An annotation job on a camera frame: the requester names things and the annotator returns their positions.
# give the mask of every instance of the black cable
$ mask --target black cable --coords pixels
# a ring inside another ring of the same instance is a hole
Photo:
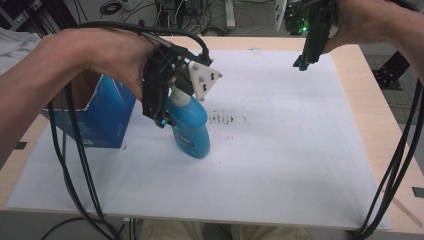
[[[116,21],[119,22],[119,18],[122,19],[122,21],[124,21],[124,18],[122,17],[122,14],[124,13],[125,8],[122,8],[121,12],[119,13],[118,17],[116,18]]]
[[[209,27],[203,29],[203,31],[200,34],[204,36],[207,32],[210,32],[210,31],[216,32],[218,36],[227,36],[227,32],[225,32],[224,30],[212,24]]]
[[[27,16],[26,15],[27,13],[23,13],[23,15],[24,15],[24,17],[25,17],[25,19],[27,20],[27,21],[29,21],[29,23],[31,24],[31,26],[32,26],[32,28],[34,28],[34,31],[37,33],[37,35],[40,37],[40,38],[43,38],[43,34],[40,32],[40,30],[37,28],[37,26],[36,26],[36,24],[34,23],[34,21],[33,21],[33,19],[31,18],[31,15],[29,15],[29,16]]]
[[[54,227],[52,227],[47,233],[45,233],[43,235],[43,237],[41,238],[41,240],[45,240],[48,236],[50,236],[50,234],[52,234],[54,231],[56,231],[58,228],[62,227],[65,224],[68,224],[68,223],[71,223],[71,222],[76,222],[76,221],[83,221],[83,220],[85,220],[83,217],[75,217],[75,218],[70,218],[70,219],[67,219],[65,221],[62,221],[62,222],[56,224]],[[99,221],[97,219],[94,219],[93,221],[101,224],[101,221]],[[122,229],[124,227],[125,227],[125,225],[122,224],[120,232],[122,231]]]
[[[229,233],[223,226],[221,226],[221,224],[217,223],[216,225],[219,227],[219,229],[221,229],[221,231],[225,233],[225,235],[227,235],[227,237],[229,237],[230,239],[233,239],[233,236],[231,235],[231,233]]]
[[[118,234],[121,235],[122,231],[124,231],[125,224],[122,223],[121,228],[118,230]]]
[[[74,0],[74,5],[75,5],[75,9],[77,10],[78,24],[81,24],[81,16],[79,14],[79,9],[78,9],[78,6],[77,6],[77,2],[75,2],[75,0]]]
[[[31,9],[32,14],[36,14],[37,6],[35,5],[35,3],[31,3],[28,6],[28,8]],[[37,16],[40,16],[39,21],[45,28],[47,28],[47,30],[49,30],[51,33],[55,33],[54,27],[51,25],[50,21],[46,18],[46,16],[44,14],[38,13]]]
[[[136,12],[138,12],[138,11],[140,11],[141,9],[143,9],[143,8],[146,8],[146,7],[150,7],[150,6],[153,6],[153,5],[156,5],[156,3],[151,3],[151,4],[147,4],[147,5],[145,5],[145,6],[143,6],[143,7],[140,7],[139,9],[137,9],[137,10],[134,10],[134,11],[132,11],[125,19],[124,19],[124,21],[123,22],[126,22],[127,20],[128,20],[128,18],[130,18],[131,17],[131,15],[133,15],[134,13],[136,13]]]
[[[86,21],[88,21],[88,18],[87,18],[87,16],[85,15],[84,8],[82,8],[82,6],[81,6],[81,2],[80,2],[79,0],[76,0],[76,1],[77,1],[77,3],[78,3],[79,8],[81,9],[82,15],[84,15],[85,20],[86,20]]]
[[[110,239],[110,240],[113,240],[107,233],[105,233],[95,223],[95,220],[92,219],[89,216],[89,214],[87,213],[87,211],[85,211],[84,207],[82,206],[82,203],[81,203],[81,201],[80,201],[80,199],[78,197],[78,194],[77,194],[77,192],[76,192],[76,190],[74,188],[74,185],[72,183],[71,176],[70,176],[69,171],[68,171],[68,167],[66,166],[66,163],[64,161],[63,155],[62,155],[62,153],[60,151],[60,148],[59,148],[59,140],[58,140],[57,131],[56,131],[56,120],[55,120],[55,116],[54,116],[53,104],[51,102],[48,104],[48,109],[49,109],[50,127],[51,127],[51,131],[52,131],[53,146],[54,146],[56,155],[58,157],[59,163],[60,163],[60,165],[62,167],[63,178],[65,180],[66,189],[68,190],[68,193],[69,193],[72,201],[74,202],[74,205],[78,209],[78,212],[83,216],[83,218],[96,231],[98,231],[100,234],[102,234],[105,238]]]
[[[133,236],[134,240],[137,240],[137,221],[133,218]]]
[[[193,16],[190,17],[188,23],[183,28],[181,28],[181,30],[185,30],[191,24],[192,20],[193,20]]]
[[[416,9],[415,7],[413,7],[409,3],[406,3],[403,0],[394,0],[393,2],[395,2],[399,6],[404,7],[406,9],[419,12],[418,9]],[[374,196],[373,202],[371,203],[371,207],[368,211],[367,217],[365,218],[365,221],[364,221],[362,227],[353,236],[353,240],[365,239],[365,238],[371,236],[373,234],[373,232],[375,231],[375,229],[377,229],[378,224],[380,223],[385,212],[387,211],[387,209],[390,205],[390,202],[393,200],[393,197],[394,197],[394,195],[395,195],[395,193],[396,193],[396,191],[397,191],[397,189],[398,189],[398,187],[399,187],[399,185],[400,185],[400,183],[401,183],[401,181],[402,181],[402,179],[403,179],[403,177],[406,173],[406,170],[409,166],[409,163],[411,162],[411,159],[414,155],[416,145],[418,144],[418,140],[419,140],[419,137],[420,137],[420,134],[421,134],[421,129],[422,129],[423,122],[424,122],[424,109],[421,107],[411,146],[410,146],[409,151],[407,153],[407,156],[404,160],[402,168],[400,169],[400,172],[399,172],[399,167],[400,167],[401,162],[402,162],[404,149],[405,149],[406,144],[407,144],[408,134],[409,134],[409,131],[410,131],[410,128],[411,128],[411,125],[412,125],[412,121],[413,121],[413,118],[414,118],[414,115],[415,115],[415,111],[416,111],[420,96],[421,96],[421,106],[423,106],[423,104],[424,104],[424,99],[423,99],[424,98],[424,91],[423,91],[423,87],[422,87],[420,79],[417,79],[417,85],[416,85],[416,88],[415,88],[415,94],[414,94],[414,99],[413,99],[413,102],[412,102],[411,112],[409,114],[408,121],[406,123],[405,129],[402,133],[401,139],[399,140],[399,144],[396,148],[396,151],[393,154],[392,161],[390,162],[389,167],[388,167],[386,173],[384,174],[383,179],[380,182],[380,185],[379,185],[377,192]],[[374,211],[374,207],[376,205],[378,196],[380,195],[380,192],[383,189],[383,186],[386,183],[386,180],[387,180],[388,177],[389,177],[389,180],[386,184],[386,189],[385,189],[380,207],[379,207],[379,209],[378,209],[378,211],[377,211],[377,213],[374,217],[374,220],[367,227],[368,221],[371,217],[371,214]]]
[[[50,13],[51,17],[53,18],[53,20],[55,21],[59,29],[63,30],[65,28],[69,28],[69,27],[73,27],[74,25],[77,25],[77,23],[74,20],[74,17],[66,8],[66,5],[64,6],[63,2],[59,4],[59,2],[60,1],[58,1],[58,4],[56,4],[54,3],[53,0],[43,1],[43,6]]]
[[[132,236],[132,218],[130,218],[130,221],[128,222],[128,239],[131,240]]]
[[[122,4],[119,1],[117,0],[107,1],[103,3],[99,8],[99,11],[101,13],[100,19],[102,19],[103,15],[113,15],[119,12],[119,10],[121,9],[122,9]]]
[[[40,38],[46,36],[48,34],[48,31],[44,27],[42,19],[39,17],[38,14],[36,14],[35,10],[31,7],[31,5],[25,8],[25,12],[28,14],[28,17],[25,17],[27,19],[30,19],[31,25],[34,27],[35,31],[40,36]]]
[[[209,25],[212,24],[212,9],[211,9],[211,5],[215,3],[215,1],[213,1],[212,3],[209,2],[209,0],[206,0],[206,8],[205,8],[205,14],[206,12],[209,12],[209,22],[206,23],[205,29],[209,27]]]
[[[419,79],[417,80],[417,88],[420,88],[421,106],[424,106],[423,105],[424,104],[424,92],[422,91],[422,84],[421,84]],[[411,116],[413,117],[413,115],[414,115],[414,112],[411,111],[409,118],[411,118]],[[390,205],[390,202],[392,201],[397,189],[399,188],[400,183],[402,182],[402,179],[405,176],[405,173],[408,169],[408,166],[409,166],[409,164],[410,164],[410,162],[413,158],[415,149],[418,145],[418,141],[419,141],[419,138],[420,138],[423,123],[424,123],[424,109],[421,107],[420,111],[419,111],[419,115],[418,115],[418,121],[417,121],[417,125],[416,125],[416,128],[415,128],[414,136],[413,136],[413,139],[412,139],[412,142],[411,142],[411,146],[409,148],[409,151],[408,151],[408,154],[405,158],[403,166],[402,166],[402,168],[401,168],[401,170],[400,170],[400,172],[399,172],[399,174],[396,178],[396,181],[395,181],[392,189],[390,189],[390,192],[389,192],[389,194],[386,198],[386,201],[381,204],[379,212],[376,214],[374,221],[370,224],[370,226],[366,230],[363,230],[363,232],[358,232],[354,236],[353,240],[366,239],[367,237],[369,237],[373,234],[375,229],[377,229],[378,224],[380,223],[381,219],[383,218],[384,213],[387,211],[387,209]]]
[[[411,113],[410,113],[410,115],[408,117],[408,121],[407,121],[407,124],[405,126],[405,130],[402,133],[402,136],[401,136],[401,139],[399,141],[399,144],[398,144],[398,146],[396,148],[395,153],[393,154],[393,158],[392,158],[392,160],[391,160],[391,162],[390,162],[390,164],[389,164],[389,166],[388,166],[388,168],[386,170],[386,173],[384,174],[384,176],[383,176],[383,178],[382,178],[382,180],[380,182],[380,185],[379,185],[377,191],[376,191],[376,194],[374,196],[374,199],[373,199],[373,201],[371,203],[371,207],[370,207],[370,209],[368,211],[367,217],[365,218],[365,221],[364,221],[361,229],[359,229],[358,233],[362,233],[366,229],[366,227],[368,225],[368,221],[369,221],[369,219],[371,217],[371,214],[374,211],[374,207],[375,207],[375,204],[377,203],[377,200],[378,200],[378,197],[380,195],[380,192],[382,191],[382,189],[384,187],[384,184],[385,184],[387,178],[389,177],[390,172],[393,172],[393,170],[392,170],[393,165],[395,164],[395,162],[400,162],[402,160],[403,150],[404,150],[405,145],[406,145],[406,139],[407,139],[408,132],[409,132],[409,129],[410,129],[410,126],[411,126],[411,122],[412,122],[412,119],[413,119],[413,116],[414,116],[414,112],[415,112],[416,107],[417,107],[417,104],[418,104],[419,97],[421,95],[421,91],[422,91],[422,87],[420,86],[420,83],[418,82],[417,83],[417,87],[415,89],[415,94],[414,94],[414,99],[413,99],[413,102],[412,102],[412,106],[411,106]],[[391,191],[390,188],[391,188],[391,185],[388,185],[386,187],[385,196],[387,195],[387,193],[390,193],[390,191]]]
[[[87,162],[87,156],[85,154],[84,144],[82,142],[81,133],[78,126],[78,120],[75,113],[75,106],[73,102],[72,97],[72,90],[71,90],[71,84],[68,83],[65,86],[65,93],[66,93],[66,99],[68,102],[68,109],[69,109],[69,116],[71,118],[72,128],[74,132],[75,142],[77,144],[78,154],[80,156],[81,165],[84,171],[84,176],[87,182],[87,187],[89,188],[91,200],[93,202],[94,208],[96,210],[96,213],[100,220],[103,222],[103,224],[107,227],[107,229],[110,231],[110,233],[114,236],[115,239],[120,239],[119,234],[117,231],[106,222],[106,219],[103,215],[103,212],[100,207],[100,202],[97,197],[96,189],[94,187],[93,179],[91,177],[90,167]]]
[[[182,31],[178,29],[169,29],[169,28],[158,28],[158,27],[145,27],[135,24],[128,23],[119,23],[119,22],[108,22],[108,21],[92,21],[83,23],[79,26],[80,28],[89,28],[89,27],[110,27],[110,28],[118,28],[123,29],[135,33],[168,33],[186,36],[194,41],[196,41],[202,47],[202,58],[209,59],[209,49],[206,46],[205,42],[199,38],[197,35],[191,34],[187,31]]]

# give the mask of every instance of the white bracket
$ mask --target white bracket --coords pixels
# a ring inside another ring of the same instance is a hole
[[[275,30],[279,31],[283,23],[284,13],[286,12],[287,0],[277,0],[275,2]]]
[[[205,101],[206,94],[212,86],[222,77],[222,73],[198,62],[191,61],[188,65],[194,94],[199,102]]]

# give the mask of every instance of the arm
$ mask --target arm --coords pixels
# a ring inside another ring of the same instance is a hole
[[[141,100],[140,74],[154,46],[130,32],[74,29],[44,37],[0,76],[0,169],[40,110],[83,69],[124,83]]]
[[[337,0],[337,33],[324,52],[345,44],[387,42],[424,83],[424,15],[384,0]]]

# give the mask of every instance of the wire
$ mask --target wire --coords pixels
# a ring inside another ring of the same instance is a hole
[[[217,26],[215,26],[215,25],[212,25],[212,24],[210,24],[210,26],[209,27],[207,27],[207,28],[205,28],[205,29],[203,29],[203,31],[201,32],[201,34],[202,35],[205,35],[206,33],[209,33],[209,35],[211,35],[210,34],[210,32],[216,32],[216,34],[218,35],[218,36],[227,36],[227,32],[225,32],[224,30],[222,30],[222,29],[220,29],[220,28],[218,28]]]
[[[103,3],[99,8],[99,11],[101,13],[100,19],[102,19],[103,15],[113,15],[119,12],[119,10],[121,9],[122,4],[118,0],[107,1]]]
[[[205,29],[209,27],[209,25],[212,23],[212,10],[211,10],[211,3],[209,2],[209,0],[206,0],[205,19],[206,19],[206,12],[209,12],[209,22],[205,25]]]
[[[130,221],[128,222],[129,226],[128,226],[128,239],[131,240],[131,233],[132,233],[132,218],[130,218]]]
[[[174,24],[177,22],[178,11],[180,11],[180,7],[181,7],[181,5],[183,5],[183,2],[184,2],[184,0],[181,0],[180,5],[178,6],[177,11],[175,12]]]
[[[144,33],[144,32],[140,33],[140,35],[145,37],[149,41],[150,40],[156,41],[156,42],[160,43],[161,45],[164,45],[167,48],[172,47],[171,43],[169,43],[168,41],[166,41],[166,40],[164,40],[164,39],[162,39],[162,38],[160,38],[156,35],[153,35],[153,34],[150,34],[150,33]]]
[[[169,15],[168,15],[168,27],[171,28],[171,24],[169,23]]]
[[[410,115],[409,115],[409,118],[408,118],[408,122],[407,122],[405,129],[404,129],[404,132],[402,134],[402,138],[401,138],[402,143],[403,143],[403,139],[407,138],[407,136],[408,136],[409,129],[410,129],[412,119],[414,117],[415,109],[416,109],[416,106],[417,106],[417,103],[418,103],[418,99],[420,98],[420,96],[421,96],[421,106],[424,106],[423,105],[424,104],[424,92],[422,91],[421,81],[418,79],[417,80],[416,94],[414,96],[414,102],[413,102],[414,106],[413,106],[413,108],[411,108],[411,112],[410,112]],[[420,138],[423,123],[424,123],[424,108],[420,108],[417,125],[416,125],[416,128],[415,128],[414,136],[413,136],[408,154],[405,158],[405,161],[403,163],[403,166],[402,166],[400,172],[398,173],[398,175],[396,177],[394,184],[392,186],[387,186],[386,191],[384,193],[383,201],[380,205],[380,208],[379,208],[373,222],[369,225],[368,228],[366,228],[366,222],[365,222],[364,225],[362,226],[362,228],[353,237],[353,240],[365,239],[365,238],[371,236],[373,234],[374,230],[377,229],[378,224],[380,223],[385,212],[387,211],[387,209],[390,205],[390,202],[392,201],[397,189],[399,188],[400,183],[402,182],[402,179],[405,176],[406,170],[408,169],[408,166],[409,166],[409,164],[410,164],[410,162],[413,158],[415,149],[418,145],[418,141],[419,141],[419,138]]]
[[[81,24],[81,16],[79,14],[79,9],[77,6],[77,2],[74,0],[74,5],[75,5],[75,9],[77,10],[77,14],[78,14],[78,24]]]
[[[82,137],[81,137],[81,133],[80,133],[79,126],[78,126],[78,120],[77,120],[76,113],[75,113],[75,106],[74,106],[74,102],[73,102],[72,90],[71,90],[71,84],[70,83],[68,83],[66,85],[65,93],[66,93],[66,100],[68,102],[69,116],[71,118],[72,128],[73,128],[73,132],[74,132],[74,138],[75,138],[75,142],[77,144],[78,154],[80,156],[81,165],[82,165],[82,168],[83,168],[87,187],[89,188],[91,200],[93,202],[94,208],[95,208],[96,213],[97,213],[98,217],[100,218],[100,220],[103,222],[103,224],[105,224],[107,229],[112,233],[112,235],[114,236],[114,239],[119,239],[119,234],[110,224],[108,224],[106,222],[106,219],[104,218],[103,212],[102,212],[101,207],[100,207],[99,199],[97,197],[96,189],[94,187],[93,179],[92,179],[91,172],[90,172],[90,167],[88,165],[87,156],[85,154],[84,144],[82,142]]]
[[[133,218],[133,235],[134,235],[134,240],[137,240],[137,221]]]
[[[43,38],[43,36],[48,34],[47,30],[44,28],[42,20],[38,17],[31,6],[25,8],[24,13],[28,14],[28,16],[26,14],[24,14],[24,16],[26,19],[29,19],[31,26],[34,28],[40,38]]]
[[[119,22],[119,18],[121,18],[122,22],[124,21],[124,18],[122,17],[122,14],[124,13],[125,8],[122,8],[121,12],[119,13],[118,17],[116,18],[116,21]]]
[[[156,5],[156,3],[147,4],[147,5],[143,6],[143,7],[140,7],[140,8],[139,8],[139,9],[137,9],[137,10],[134,10],[132,13],[130,13],[130,14],[129,14],[126,18],[125,18],[124,22],[126,22],[126,21],[128,20],[128,18],[130,18],[130,16],[131,16],[131,15],[133,15],[134,13],[136,13],[136,12],[140,11],[140,10],[141,10],[141,9],[143,9],[143,8],[150,7],[150,6],[153,6],[153,5]]]
[[[69,174],[68,171],[68,167],[66,166],[63,154],[60,151],[59,148],[59,141],[58,141],[58,137],[57,137],[57,131],[56,131],[56,121],[55,121],[55,115],[54,115],[54,110],[53,110],[53,104],[52,102],[49,102],[48,104],[48,109],[49,109],[49,118],[50,118],[50,128],[52,131],[52,139],[53,139],[53,146],[57,155],[57,158],[59,160],[59,163],[62,167],[62,171],[63,171],[63,178],[65,181],[65,186],[66,189],[68,190],[68,193],[72,199],[72,201],[74,202],[75,206],[78,209],[78,212],[82,215],[82,217],[100,234],[102,234],[105,238],[109,239],[109,240],[113,240],[107,233],[105,233],[96,223],[95,223],[95,219],[92,219],[89,214],[87,213],[87,211],[85,211],[84,207],[81,204],[81,201],[78,197],[78,194],[75,191],[74,185],[72,183],[71,180],[71,176]]]
[[[70,219],[67,219],[65,221],[62,221],[62,222],[56,224],[54,227],[52,227],[47,233],[45,233],[43,235],[43,237],[41,238],[41,240],[45,240],[48,236],[50,236],[50,234],[52,234],[54,231],[56,231],[60,227],[64,226],[65,224],[68,224],[68,223],[71,223],[71,222],[76,222],[76,221],[83,221],[83,220],[85,220],[83,217],[75,217],[75,218],[70,218]],[[94,219],[93,221],[96,222],[96,223],[100,223],[101,224],[101,222],[99,220]],[[121,228],[119,230],[119,233],[122,232],[122,230],[124,229],[124,227],[125,227],[125,225],[122,224],[122,226],[121,226]]]
[[[189,32],[192,32],[194,29],[199,28],[199,32],[200,32],[200,25],[194,25],[193,27],[190,28],[190,30],[188,30]]]
[[[159,12],[158,12],[158,15],[156,17],[155,24],[154,24],[155,26],[157,26],[157,24],[159,23],[159,16],[160,16],[161,12],[162,12],[162,4],[159,6]]]
[[[65,92],[62,90],[60,91],[60,115],[62,118],[62,131],[65,133],[66,132],[66,116],[65,116],[65,102],[66,102],[66,96],[65,96]],[[66,164],[66,134],[62,134],[62,157],[63,157],[63,162]]]
[[[233,236],[231,235],[231,233],[229,233],[221,224],[217,223],[216,225],[219,227],[219,229],[221,229],[221,231],[225,233],[225,235],[227,235],[227,237],[229,237],[230,239],[233,239]]]
[[[82,6],[81,6],[80,1],[79,1],[79,0],[76,0],[76,1],[77,1],[77,3],[78,3],[79,8],[81,9],[82,15],[84,15],[85,20],[86,20],[86,21],[88,21],[88,18],[87,18],[87,16],[85,15],[85,11],[84,11],[84,9],[83,9],[83,8],[82,8]]]
[[[144,27],[135,24],[128,23],[119,23],[119,22],[108,22],[108,21],[93,21],[83,23],[79,26],[80,28],[89,28],[89,27],[110,27],[123,29],[135,33],[168,33],[168,34],[177,34],[181,36],[186,36],[194,41],[196,41],[202,47],[201,59],[209,59],[209,49],[206,46],[205,42],[197,35],[191,34],[187,31],[182,31],[178,29],[168,29],[168,28],[158,28],[158,27]]]
[[[32,3],[31,5],[29,5],[29,8],[31,8],[31,12],[33,14],[36,13],[37,11],[37,5],[35,5],[35,3]],[[42,23],[42,25],[44,25],[44,27],[46,27],[51,33],[55,33],[54,27],[52,26],[52,24],[50,23],[50,21],[46,18],[46,16],[44,14],[38,14],[38,16],[40,16],[40,22]]]
[[[184,30],[184,29],[186,29],[190,24],[191,24],[191,21],[193,20],[193,17],[190,17],[190,20],[188,21],[188,23],[185,25],[185,26],[183,26],[182,28],[181,28],[181,30]]]

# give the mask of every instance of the pants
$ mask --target pants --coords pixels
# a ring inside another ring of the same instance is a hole
[[[202,240],[204,223],[144,220],[141,240]],[[256,225],[231,225],[234,240],[309,240],[305,228],[272,227]]]

